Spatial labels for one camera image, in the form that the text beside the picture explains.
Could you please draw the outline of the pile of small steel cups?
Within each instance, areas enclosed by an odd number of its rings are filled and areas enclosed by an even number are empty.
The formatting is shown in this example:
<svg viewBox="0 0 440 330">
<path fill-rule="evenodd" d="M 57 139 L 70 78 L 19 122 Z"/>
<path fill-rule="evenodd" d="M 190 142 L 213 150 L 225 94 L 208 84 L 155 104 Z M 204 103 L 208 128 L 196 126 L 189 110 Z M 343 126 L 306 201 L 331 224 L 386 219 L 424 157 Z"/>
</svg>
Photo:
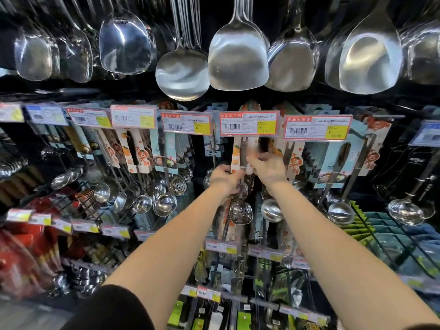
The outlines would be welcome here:
<svg viewBox="0 0 440 330">
<path fill-rule="evenodd" d="M 85 266 L 69 266 L 52 279 L 47 292 L 50 298 L 74 294 L 79 299 L 90 297 L 106 281 L 108 274 Z"/>
</svg>

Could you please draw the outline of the small steel ladle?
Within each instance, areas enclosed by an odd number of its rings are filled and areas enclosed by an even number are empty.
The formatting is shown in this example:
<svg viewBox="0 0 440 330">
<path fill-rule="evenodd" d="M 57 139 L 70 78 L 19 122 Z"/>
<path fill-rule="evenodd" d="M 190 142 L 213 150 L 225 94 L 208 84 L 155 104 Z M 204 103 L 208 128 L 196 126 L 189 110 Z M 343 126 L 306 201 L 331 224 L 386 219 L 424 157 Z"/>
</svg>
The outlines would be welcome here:
<svg viewBox="0 0 440 330">
<path fill-rule="evenodd" d="M 285 219 L 277 201 L 274 198 L 267 198 L 262 202 L 261 215 L 266 221 L 272 223 L 278 223 Z"/>
</svg>

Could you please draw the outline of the stack of teal cloths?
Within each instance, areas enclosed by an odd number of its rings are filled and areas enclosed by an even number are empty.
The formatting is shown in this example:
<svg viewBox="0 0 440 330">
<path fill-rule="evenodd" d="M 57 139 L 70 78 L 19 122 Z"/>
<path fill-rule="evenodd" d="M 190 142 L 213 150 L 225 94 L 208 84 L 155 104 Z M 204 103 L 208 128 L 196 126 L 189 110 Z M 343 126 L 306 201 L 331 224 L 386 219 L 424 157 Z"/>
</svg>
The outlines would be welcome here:
<svg viewBox="0 0 440 330">
<path fill-rule="evenodd" d="M 373 233 L 365 245 L 377 258 L 399 274 L 440 280 L 440 233 L 432 225 L 404 225 L 385 212 L 364 215 Z"/>
</svg>

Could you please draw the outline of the person's right forearm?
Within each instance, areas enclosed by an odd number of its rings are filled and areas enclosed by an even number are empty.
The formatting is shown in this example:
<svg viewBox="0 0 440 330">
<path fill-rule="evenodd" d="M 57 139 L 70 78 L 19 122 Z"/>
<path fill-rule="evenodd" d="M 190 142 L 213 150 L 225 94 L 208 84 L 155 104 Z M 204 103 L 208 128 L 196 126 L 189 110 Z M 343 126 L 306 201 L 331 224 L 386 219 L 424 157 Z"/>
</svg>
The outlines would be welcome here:
<svg viewBox="0 0 440 330">
<path fill-rule="evenodd" d="M 440 318 L 366 247 L 298 190 L 275 198 L 308 265 L 345 330 L 402 330 Z"/>
</svg>

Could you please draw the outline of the round steel serving spoon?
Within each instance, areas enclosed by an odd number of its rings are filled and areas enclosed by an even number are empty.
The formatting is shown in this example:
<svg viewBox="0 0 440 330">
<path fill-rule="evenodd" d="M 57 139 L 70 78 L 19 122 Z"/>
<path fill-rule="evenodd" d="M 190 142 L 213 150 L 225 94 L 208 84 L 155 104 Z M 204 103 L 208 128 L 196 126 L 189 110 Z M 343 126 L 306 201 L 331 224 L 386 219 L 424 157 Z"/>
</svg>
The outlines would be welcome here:
<svg viewBox="0 0 440 330">
<path fill-rule="evenodd" d="M 170 0 L 176 31 L 177 49 L 166 53 L 157 63 L 155 78 L 168 97 L 188 102 L 203 96 L 210 87 L 208 60 L 201 51 L 186 47 L 184 21 L 177 0 Z"/>
</svg>

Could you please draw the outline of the row of hanging steel turners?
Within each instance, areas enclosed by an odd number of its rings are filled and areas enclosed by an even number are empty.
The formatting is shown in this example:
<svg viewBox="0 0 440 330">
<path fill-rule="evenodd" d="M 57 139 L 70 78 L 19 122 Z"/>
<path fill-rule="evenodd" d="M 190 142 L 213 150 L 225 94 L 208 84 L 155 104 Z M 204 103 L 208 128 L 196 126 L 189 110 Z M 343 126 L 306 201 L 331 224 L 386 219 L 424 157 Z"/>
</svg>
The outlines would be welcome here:
<svg viewBox="0 0 440 330">
<path fill-rule="evenodd" d="M 440 0 L 177 0 L 209 88 L 373 95 L 440 86 Z M 153 73 L 177 49 L 170 0 L 0 0 L 0 68 L 27 81 Z"/>
</svg>

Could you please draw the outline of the carded steel slotted spoon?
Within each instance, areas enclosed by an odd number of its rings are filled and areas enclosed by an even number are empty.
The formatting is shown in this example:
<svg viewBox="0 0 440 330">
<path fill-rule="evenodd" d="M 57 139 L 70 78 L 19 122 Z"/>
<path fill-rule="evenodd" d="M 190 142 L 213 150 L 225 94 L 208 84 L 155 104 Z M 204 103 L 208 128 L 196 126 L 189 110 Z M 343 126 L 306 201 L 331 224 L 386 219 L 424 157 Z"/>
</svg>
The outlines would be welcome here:
<svg viewBox="0 0 440 330">
<path fill-rule="evenodd" d="M 253 168 L 246 160 L 249 148 L 258 149 L 259 137 L 234 137 L 232 151 L 231 172 L 245 171 L 245 176 L 238 182 L 238 193 L 231 196 L 229 217 L 235 225 L 247 225 L 253 220 L 253 210 L 247 199 L 253 190 L 255 176 Z"/>
</svg>

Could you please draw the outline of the row of carded steel ladles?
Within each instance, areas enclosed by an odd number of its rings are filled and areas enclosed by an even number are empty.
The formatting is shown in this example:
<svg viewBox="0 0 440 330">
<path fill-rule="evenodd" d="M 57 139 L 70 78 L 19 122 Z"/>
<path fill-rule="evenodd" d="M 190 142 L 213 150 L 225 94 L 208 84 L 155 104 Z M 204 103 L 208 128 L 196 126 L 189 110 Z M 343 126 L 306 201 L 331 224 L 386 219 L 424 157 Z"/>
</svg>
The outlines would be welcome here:
<svg viewBox="0 0 440 330">
<path fill-rule="evenodd" d="M 28 113 L 36 124 L 61 125 L 66 123 L 66 114 L 77 126 L 115 131 L 120 150 L 113 149 L 114 157 L 124 155 L 130 173 L 150 173 L 153 170 L 165 173 L 165 193 L 154 200 L 152 208 L 157 216 L 167 217 L 177 210 L 180 184 L 183 194 L 187 192 L 185 179 L 177 168 L 168 167 L 168 161 L 177 163 L 167 149 L 175 145 L 163 133 L 191 134 L 191 126 L 198 122 L 211 127 L 211 117 L 182 110 L 161 110 L 158 105 L 103 105 L 91 102 L 76 105 L 58 103 L 28 103 Z"/>
</svg>

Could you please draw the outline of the black-handled steel ladle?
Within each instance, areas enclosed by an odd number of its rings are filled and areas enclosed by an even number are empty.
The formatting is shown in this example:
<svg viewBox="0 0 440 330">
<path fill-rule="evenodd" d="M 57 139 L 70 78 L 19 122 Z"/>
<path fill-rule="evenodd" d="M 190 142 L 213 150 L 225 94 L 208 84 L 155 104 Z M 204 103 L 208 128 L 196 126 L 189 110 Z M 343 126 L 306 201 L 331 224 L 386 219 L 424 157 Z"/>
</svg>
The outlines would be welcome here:
<svg viewBox="0 0 440 330">
<path fill-rule="evenodd" d="M 406 193 L 405 198 L 393 200 L 388 204 L 388 213 L 395 221 L 407 226 L 417 226 L 428 218 L 425 211 L 414 204 L 412 199 L 439 161 L 440 148 L 433 153 L 421 176 L 416 179 L 417 182 L 411 192 Z"/>
</svg>

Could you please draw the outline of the person's left forearm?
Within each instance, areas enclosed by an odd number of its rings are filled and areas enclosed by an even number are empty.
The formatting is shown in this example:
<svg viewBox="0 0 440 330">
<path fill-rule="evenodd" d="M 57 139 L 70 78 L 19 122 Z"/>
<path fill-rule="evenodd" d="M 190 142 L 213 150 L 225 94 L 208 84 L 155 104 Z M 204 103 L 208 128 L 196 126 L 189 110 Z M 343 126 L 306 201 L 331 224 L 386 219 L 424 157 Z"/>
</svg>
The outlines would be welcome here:
<svg viewBox="0 0 440 330">
<path fill-rule="evenodd" d="M 106 330 L 165 330 L 217 209 L 233 193 L 235 186 L 212 184 L 113 272 L 105 285 L 128 291 L 130 299 L 124 292 L 113 299 L 118 306 Z"/>
</svg>

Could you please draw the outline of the long-handled steel ladle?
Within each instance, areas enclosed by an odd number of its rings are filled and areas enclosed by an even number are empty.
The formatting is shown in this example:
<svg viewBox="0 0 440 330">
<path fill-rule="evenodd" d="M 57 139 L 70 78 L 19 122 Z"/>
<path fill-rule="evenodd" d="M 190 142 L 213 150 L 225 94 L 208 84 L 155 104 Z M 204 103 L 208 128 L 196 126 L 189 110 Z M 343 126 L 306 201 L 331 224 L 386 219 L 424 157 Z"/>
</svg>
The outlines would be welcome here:
<svg viewBox="0 0 440 330">
<path fill-rule="evenodd" d="M 336 225 L 346 226 L 354 221 L 355 211 L 351 207 L 348 201 L 348 195 L 351 191 L 364 162 L 377 138 L 376 134 L 369 134 L 363 141 L 363 147 L 360 151 L 359 157 L 355 163 L 353 172 L 348 180 L 347 185 L 344 188 L 341 198 L 338 201 L 334 201 L 328 208 L 328 218 Z"/>
</svg>

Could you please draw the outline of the black left sleeve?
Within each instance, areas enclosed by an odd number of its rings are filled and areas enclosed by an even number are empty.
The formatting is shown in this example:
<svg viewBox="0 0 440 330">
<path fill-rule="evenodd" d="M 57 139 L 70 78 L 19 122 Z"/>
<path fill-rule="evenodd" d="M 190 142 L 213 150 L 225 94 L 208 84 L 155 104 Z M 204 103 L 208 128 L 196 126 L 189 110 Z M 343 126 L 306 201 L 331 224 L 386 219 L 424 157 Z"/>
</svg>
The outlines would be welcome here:
<svg viewBox="0 0 440 330">
<path fill-rule="evenodd" d="M 80 304 L 60 330 L 155 330 L 155 327 L 135 294 L 117 285 L 104 285 Z"/>
</svg>

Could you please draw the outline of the row of small price tags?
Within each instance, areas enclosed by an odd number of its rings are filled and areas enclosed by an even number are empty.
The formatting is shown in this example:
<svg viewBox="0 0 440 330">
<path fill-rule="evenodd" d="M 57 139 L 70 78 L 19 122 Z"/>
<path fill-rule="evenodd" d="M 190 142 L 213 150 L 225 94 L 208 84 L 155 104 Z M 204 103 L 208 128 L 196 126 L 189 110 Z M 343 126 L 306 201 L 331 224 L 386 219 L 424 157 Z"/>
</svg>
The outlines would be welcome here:
<svg viewBox="0 0 440 330">
<path fill-rule="evenodd" d="M 267 300 L 263 300 L 259 297 L 245 296 L 240 293 L 235 294 L 233 288 L 239 290 L 242 286 L 244 276 L 238 277 L 236 275 L 233 280 L 238 280 L 237 284 L 231 284 L 231 289 L 228 291 L 220 284 L 215 284 L 212 287 L 204 285 L 197 273 L 202 274 L 207 273 L 208 261 L 210 260 L 210 255 L 212 253 L 217 253 L 219 255 L 225 255 L 227 260 L 233 260 L 238 265 L 243 263 L 244 269 L 246 269 L 247 256 L 254 257 L 257 260 L 257 264 L 262 265 L 263 272 L 268 272 L 267 266 L 272 265 L 272 262 L 281 260 L 281 254 L 278 251 L 272 252 L 271 249 L 262 249 L 257 245 L 236 245 L 232 242 L 224 242 L 221 240 L 206 239 L 201 247 L 198 260 L 196 261 L 192 273 L 194 274 L 195 285 L 186 283 L 181 291 L 181 295 L 188 296 L 191 298 L 201 298 L 213 303 L 220 303 L 221 299 L 236 301 L 244 303 L 245 305 L 256 305 L 259 307 L 266 308 L 270 311 L 278 311 L 280 314 L 289 315 L 294 319 L 301 319 L 306 323 L 316 324 L 319 329 L 325 330 L 328 328 L 331 317 L 321 314 L 317 311 L 307 309 L 305 307 L 294 307 L 291 306 L 295 302 L 293 290 L 289 290 L 288 287 L 282 287 L 282 293 L 287 293 L 289 295 L 289 303 L 275 303 Z"/>
<path fill-rule="evenodd" d="M 142 242 L 154 235 L 153 231 L 130 230 L 127 225 L 100 223 L 97 220 L 69 219 L 51 213 L 37 213 L 31 209 L 10 209 L 5 221 L 53 227 L 70 235 L 92 233 L 127 240 L 136 237 Z"/>
</svg>

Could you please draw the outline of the row of large price tags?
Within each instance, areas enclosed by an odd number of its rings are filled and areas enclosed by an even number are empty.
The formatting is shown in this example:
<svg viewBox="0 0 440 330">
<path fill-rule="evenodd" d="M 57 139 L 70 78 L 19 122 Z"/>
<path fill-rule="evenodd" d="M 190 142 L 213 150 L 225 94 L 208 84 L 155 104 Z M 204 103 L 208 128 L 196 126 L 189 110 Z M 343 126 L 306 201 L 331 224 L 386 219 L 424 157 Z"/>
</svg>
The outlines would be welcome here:
<svg viewBox="0 0 440 330">
<path fill-rule="evenodd" d="M 352 115 L 280 116 L 279 111 L 165 112 L 155 105 L 112 105 L 110 109 L 61 107 L 51 104 L 25 106 L 35 124 L 67 126 L 68 115 L 74 124 L 105 129 L 157 129 L 165 132 L 208 136 L 219 130 L 223 137 L 280 137 L 284 141 L 341 141 L 346 139 Z"/>
</svg>

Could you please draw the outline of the row of packaged kitchen tools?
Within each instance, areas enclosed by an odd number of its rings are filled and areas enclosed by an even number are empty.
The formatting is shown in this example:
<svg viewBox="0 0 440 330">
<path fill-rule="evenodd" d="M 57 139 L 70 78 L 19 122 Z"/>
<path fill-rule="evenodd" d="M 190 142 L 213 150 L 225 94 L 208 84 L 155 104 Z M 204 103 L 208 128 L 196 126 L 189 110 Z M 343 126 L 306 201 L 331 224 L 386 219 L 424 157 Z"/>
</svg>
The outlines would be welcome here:
<svg viewBox="0 0 440 330">
<path fill-rule="evenodd" d="M 252 245 L 241 242 L 239 245 Z M 265 245 L 257 245 L 262 249 L 269 249 Z M 234 293 L 245 296 L 259 297 L 275 303 L 289 303 L 289 295 L 282 293 L 282 287 L 293 290 L 295 302 L 294 307 L 305 307 L 331 317 L 330 324 L 325 330 L 339 330 L 336 316 L 332 314 L 331 308 L 323 293 L 318 290 L 318 285 L 312 283 L 313 276 L 304 264 L 300 267 L 293 267 L 283 263 L 283 252 L 281 260 L 272 262 L 267 266 L 268 272 L 263 272 L 263 267 L 257 264 L 254 257 L 247 256 L 246 269 L 244 264 L 238 265 L 233 260 L 227 260 L 225 255 L 212 253 L 208 261 L 207 273 L 198 272 L 203 279 L 200 281 L 212 287 L 220 284 L 228 291 L 231 284 L 237 284 L 233 280 L 236 275 L 244 276 L 242 286 L 239 290 L 233 288 Z M 194 274 L 191 272 L 186 283 L 195 285 Z M 306 323 L 301 319 L 291 318 L 289 315 L 280 314 L 278 311 L 270 311 L 256 305 L 245 305 L 241 302 L 221 299 L 221 302 L 213 303 L 201 298 L 191 298 L 179 295 L 171 316 L 169 317 L 166 330 L 323 330 L 316 327 L 316 324 Z"/>
</svg>

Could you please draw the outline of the green striped cloth stack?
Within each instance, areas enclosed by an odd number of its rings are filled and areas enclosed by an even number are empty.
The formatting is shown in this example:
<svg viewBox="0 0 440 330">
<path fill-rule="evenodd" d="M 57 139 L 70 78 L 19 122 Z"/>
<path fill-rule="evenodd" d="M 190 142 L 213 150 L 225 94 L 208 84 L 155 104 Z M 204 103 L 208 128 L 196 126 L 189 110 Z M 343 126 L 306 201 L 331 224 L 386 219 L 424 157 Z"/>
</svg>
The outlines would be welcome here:
<svg viewBox="0 0 440 330">
<path fill-rule="evenodd" d="M 373 233 L 376 232 L 376 229 L 366 221 L 366 215 L 355 201 L 350 201 L 350 205 L 355 210 L 354 221 L 349 225 L 340 225 L 339 227 L 363 246 L 368 246 L 374 240 Z"/>
</svg>

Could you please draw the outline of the person's left hand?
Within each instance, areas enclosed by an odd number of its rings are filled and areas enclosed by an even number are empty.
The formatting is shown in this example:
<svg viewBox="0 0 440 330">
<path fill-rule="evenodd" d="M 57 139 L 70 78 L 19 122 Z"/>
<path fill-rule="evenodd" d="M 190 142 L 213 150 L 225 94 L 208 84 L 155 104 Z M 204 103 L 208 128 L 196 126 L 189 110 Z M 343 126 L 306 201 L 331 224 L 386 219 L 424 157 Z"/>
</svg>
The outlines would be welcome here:
<svg viewBox="0 0 440 330">
<path fill-rule="evenodd" d="M 220 205 L 223 205 L 229 196 L 240 193 L 241 183 L 229 184 L 226 181 L 225 166 L 225 164 L 217 166 L 212 171 L 209 179 L 210 186 L 208 189 L 213 189 L 218 200 L 220 201 Z"/>
</svg>

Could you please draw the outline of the pile of red packets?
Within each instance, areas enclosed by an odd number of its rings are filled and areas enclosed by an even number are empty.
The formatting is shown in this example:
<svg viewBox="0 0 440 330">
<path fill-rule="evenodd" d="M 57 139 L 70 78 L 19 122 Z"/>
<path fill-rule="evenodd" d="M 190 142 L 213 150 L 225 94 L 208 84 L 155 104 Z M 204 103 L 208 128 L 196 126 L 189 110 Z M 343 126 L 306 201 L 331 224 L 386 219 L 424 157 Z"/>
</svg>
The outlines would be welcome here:
<svg viewBox="0 0 440 330">
<path fill-rule="evenodd" d="M 64 271 L 59 238 L 73 227 L 62 214 L 69 198 L 34 198 L 0 216 L 0 290 L 17 299 L 53 289 Z"/>
</svg>

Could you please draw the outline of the person's right hand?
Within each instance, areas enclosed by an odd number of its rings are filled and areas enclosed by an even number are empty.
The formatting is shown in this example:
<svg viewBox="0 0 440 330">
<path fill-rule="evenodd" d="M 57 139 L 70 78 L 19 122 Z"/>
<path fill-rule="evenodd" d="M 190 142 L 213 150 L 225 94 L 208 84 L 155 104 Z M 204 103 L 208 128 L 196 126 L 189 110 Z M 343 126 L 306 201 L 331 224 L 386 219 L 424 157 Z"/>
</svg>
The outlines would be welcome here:
<svg viewBox="0 0 440 330">
<path fill-rule="evenodd" d="M 283 159 L 275 154 L 269 161 L 269 169 L 266 173 L 256 173 L 260 181 L 265 185 L 268 193 L 276 198 L 278 194 L 295 190 L 286 177 L 286 167 Z"/>
</svg>

